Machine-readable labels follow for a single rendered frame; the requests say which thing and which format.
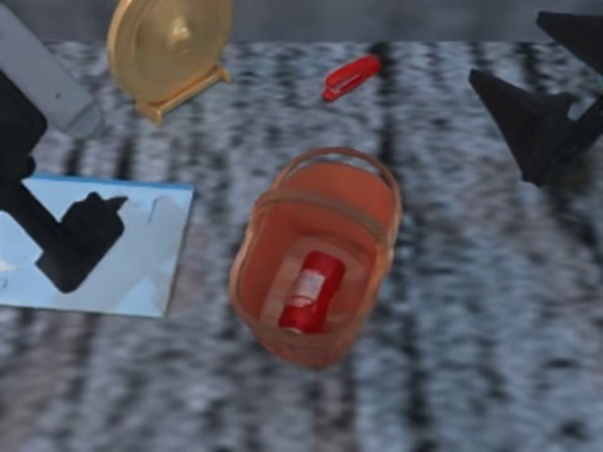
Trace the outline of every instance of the light blue paper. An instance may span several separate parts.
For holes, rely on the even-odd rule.
[[[41,249],[0,212],[0,304],[150,317],[166,313],[193,186],[43,175],[24,183],[57,219],[91,192],[104,199],[125,196],[120,210],[125,232],[76,291],[62,294],[35,265]]]

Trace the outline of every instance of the orange basket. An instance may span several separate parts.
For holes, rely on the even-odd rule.
[[[348,163],[310,162],[337,154],[364,160],[378,175]],[[375,158],[349,148],[300,155],[253,207],[230,274],[236,313],[263,347],[286,361],[307,367],[339,361],[389,271],[400,219],[399,185]],[[324,333],[297,334],[278,328],[278,318],[311,250],[337,257],[347,271]]]

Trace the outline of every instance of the striped fabric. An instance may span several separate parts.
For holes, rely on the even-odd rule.
[[[231,45],[236,82],[162,128],[112,83],[102,46],[52,50],[107,125],[89,141],[49,133],[39,170],[193,183],[197,195],[169,318],[0,310],[0,451],[603,450],[603,149],[567,188],[523,184],[466,81],[476,67],[585,107],[596,78],[564,50]],[[383,75],[324,104],[326,73],[369,51]],[[405,217],[362,338],[314,372],[263,351],[226,285],[255,198],[290,158],[330,145],[389,165]]]

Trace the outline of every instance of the red can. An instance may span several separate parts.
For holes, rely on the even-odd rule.
[[[297,333],[322,332],[345,273],[346,266],[339,259],[320,251],[309,252],[287,296],[279,327]]]

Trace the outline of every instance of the basket handle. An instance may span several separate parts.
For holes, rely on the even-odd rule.
[[[392,244],[395,243],[396,237],[398,235],[398,227],[399,227],[399,223],[400,223],[401,215],[402,215],[402,213],[401,213],[401,195],[400,195],[398,181],[396,181],[396,178],[394,177],[394,175],[392,174],[392,172],[389,170],[389,168],[386,165],[384,165],[383,163],[381,163],[379,160],[377,160],[372,155],[369,155],[368,153],[361,153],[360,151],[356,151],[354,149],[344,148],[344,147],[327,147],[327,148],[313,149],[311,151],[298,155],[293,160],[291,160],[287,164],[287,166],[278,174],[278,176],[276,176],[276,178],[272,182],[272,185],[270,186],[270,189],[272,189],[272,190],[278,189],[281,186],[281,184],[283,183],[283,181],[293,171],[295,171],[295,169],[302,163],[305,163],[308,160],[311,160],[316,157],[320,157],[322,155],[332,155],[332,154],[347,155],[349,157],[357,158],[359,160],[364,160],[365,162],[367,162],[370,166],[372,166],[374,169],[376,169],[379,172],[379,175],[381,176],[383,181],[387,184],[387,186],[389,187],[391,194],[392,194],[392,202],[394,204],[393,205],[394,222],[393,222],[392,226],[389,228],[388,238],[389,238],[390,243],[392,243]]]

